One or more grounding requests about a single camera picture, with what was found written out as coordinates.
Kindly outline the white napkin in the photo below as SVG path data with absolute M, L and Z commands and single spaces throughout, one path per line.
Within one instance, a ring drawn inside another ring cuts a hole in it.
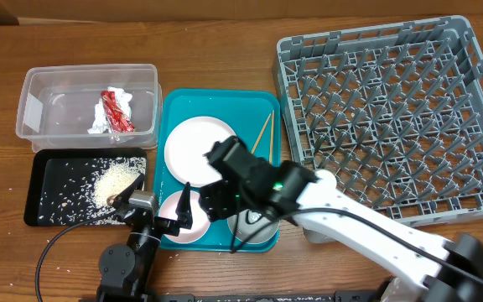
M 130 107 L 130 102 L 133 99 L 131 93 L 125 92 L 122 88 L 116 88 L 109 86 L 104 91 L 114 91 L 117 99 L 117 105 L 123 110 L 123 112 L 130 118 L 132 117 L 132 109 Z M 95 119 L 92 123 L 91 128 L 87 130 L 89 134 L 100 134 L 100 133 L 113 133 L 108 126 L 106 120 L 106 114 L 104 112 L 103 105 L 101 103 L 101 95 L 98 103 L 94 106 Z

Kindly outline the wooden chopstick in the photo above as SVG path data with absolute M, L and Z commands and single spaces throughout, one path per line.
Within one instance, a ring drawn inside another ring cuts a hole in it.
M 269 113 L 269 115 L 267 116 L 266 121 L 265 121 L 265 122 L 264 122 L 264 124 L 262 125 L 262 128 L 261 128 L 261 130 L 260 130 L 260 133 L 258 134 L 257 139 L 256 139 L 255 143 L 254 143 L 254 144 L 253 144 L 253 146 L 252 146 L 252 151 L 251 151 L 251 153 L 252 153 L 252 154 L 254 154 L 254 153 L 255 153 L 255 151 L 256 151 L 256 149 L 257 149 L 257 147 L 258 147 L 258 144 L 260 143 L 260 141 L 261 141 L 261 139 L 262 139 L 262 136 L 263 136 L 263 134 L 264 134 L 264 132 L 265 132 L 265 130 L 266 130 L 266 128 L 267 128 L 267 125 L 268 125 L 268 123 L 269 123 L 269 121 L 270 121 L 270 119 L 271 119 L 272 115 L 273 115 L 273 113 Z
M 274 121 L 275 121 L 275 111 L 272 110 L 271 123 L 270 123 L 270 145 L 269 145 L 269 155 L 268 155 L 268 161 L 270 164 L 273 163 Z

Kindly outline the red foil wrapper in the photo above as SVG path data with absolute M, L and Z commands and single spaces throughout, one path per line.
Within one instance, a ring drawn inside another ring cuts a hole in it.
M 135 131 L 130 118 L 117 105 L 114 91 L 102 91 L 101 103 L 106 114 L 106 120 L 113 133 L 131 133 Z

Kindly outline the grey dishwasher rack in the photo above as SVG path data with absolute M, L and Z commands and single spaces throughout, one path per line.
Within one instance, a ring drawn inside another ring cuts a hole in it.
M 483 219 L 483 54 L 448 16 L 280 39 L 292 159 L 411 227 Z

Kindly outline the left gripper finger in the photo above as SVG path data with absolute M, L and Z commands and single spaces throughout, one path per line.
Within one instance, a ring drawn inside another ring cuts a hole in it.
M 178 205 L 175 210 L 179 227 L 184 229 L 190 229 L 193 225 L 190 194 L 190 183 L 187 182 L 180 194 Z
M 139 174 L 138 177 L 122 192 L 117 195 L 111 195 L 106 199 L 106 203 L 109 206 L 121 206 L 127 204 L 132 193 L 135 190 L 141 190 L 144 186 L 145 175 Z

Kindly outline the clear plastic bin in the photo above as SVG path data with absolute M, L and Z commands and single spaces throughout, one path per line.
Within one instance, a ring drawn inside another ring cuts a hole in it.
M 109 86 L 131 93 L 132 133 L 89 134 L 94 106 Z M 163 96 L 151 64 L 36 67 L 24 78 L 15 133 L 32 150 L 52 148 L 155 148 Z

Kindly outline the large pink plate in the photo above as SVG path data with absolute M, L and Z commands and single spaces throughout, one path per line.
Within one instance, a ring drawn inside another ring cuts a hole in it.
M 164 147 L 164 161 L 176 180 L 192 187 L 214 183 L 221 175 L 208 164 L 205 154 L 216 142 L 234 136 L 234 130 L 215 117 L 192 117 L 169 134 Z

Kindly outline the pile of rice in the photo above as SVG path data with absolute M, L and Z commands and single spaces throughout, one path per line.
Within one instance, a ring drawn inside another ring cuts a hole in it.
M 37 222 L 41 226 L 74 225 L 110 212 L 111 195 L 146 174 L 144 157 L 50 159 L 45 167 Z

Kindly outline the teal plastic tray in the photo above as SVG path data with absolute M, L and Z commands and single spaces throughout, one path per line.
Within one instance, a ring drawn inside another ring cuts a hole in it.
M 277 98 L 265 91 L 233 91 L 213 89 L 178 89 L 164 100 L 163 117 L 158 139 L 152 191 L 163 202 L 182 190 L 184 184 L 173 177 L 164 161 L 168 135 L 181 122 L 191 117 L 215 117 L 227 123 L 246 145 L 252 145 L 269 113 L 275 111 L 273 163 L 281 163 L 281 121 Z M 270 130 L 265 130 L 256 149 L 256 156 L 269 155 Z

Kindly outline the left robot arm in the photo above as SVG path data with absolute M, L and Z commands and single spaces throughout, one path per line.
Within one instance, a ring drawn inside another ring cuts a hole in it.
M 111 245 L 100 256 L 97 301 L 153 301 L 154 294 L 147 290 L 148 276 L 162 236 L 177 237 L 193 225 L 189 184 L 176 203 L 176 217 L 169 219 L 158 214 L 157 196 L 142 190 L 143 183 L 140 174 L 126 189 L 106 199 L 115 217 L 129 225 L 131 232 L 126 243 Z

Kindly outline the grey white bowl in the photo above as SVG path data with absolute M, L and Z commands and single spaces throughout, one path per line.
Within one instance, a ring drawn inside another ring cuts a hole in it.
M 244 210 L 238 215 L 229 217 L 226 221 L 230 231 L 239 241 L 246 240 L 260 227 L 269 223 L 269 220 L 265 216 L 250 210 Z M 249 240 L 248 243 L 260 244 L 269 241 L 277 234 L 278 226 L 279 223 L 275 222 L 259 232 L 253 239 Z

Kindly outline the black plastic tray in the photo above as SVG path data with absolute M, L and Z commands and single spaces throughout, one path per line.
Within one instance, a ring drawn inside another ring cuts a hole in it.
M 113 210 L 110 197 L 147 174 L 141 148 L 46 149 L 34 156 L 23 220 L 30 227 L 70 226 Z

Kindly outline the small pink bowl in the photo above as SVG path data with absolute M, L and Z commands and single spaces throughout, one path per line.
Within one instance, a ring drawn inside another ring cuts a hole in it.
M 159 209 L 159 215 L 161 217 L 172 220 L 178 219 L 178 214 L 175 211 L 181 194 L 182 191 L 177 191 L 165 199 Z M 179 244 L 189 244 L 201 239 L 208 231 L 210 222 L 207 215 L 200 207 L 199 199 L 199 193 L 195 191 L 190 192 L 190 208 L 193 219 L 192 227 L 190 229 L 181 228 L 177 237 L 167 235 L 166 237 L 169 240 Z

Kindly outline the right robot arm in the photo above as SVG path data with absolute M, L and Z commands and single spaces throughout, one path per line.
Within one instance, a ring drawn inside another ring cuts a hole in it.
M 483 244 L 476 238 L 463 233 L 453 242 L 403 225 L 338 191 L 328 170 L 292 161 L 275 167 L 237 136 L 215 142 L 204 156 L 221 175 L 200 188 L 210 221 L 250 210 L 269 224 L 289 221 L 331 237 L 392 274 L 380 301 L 483 301 Z

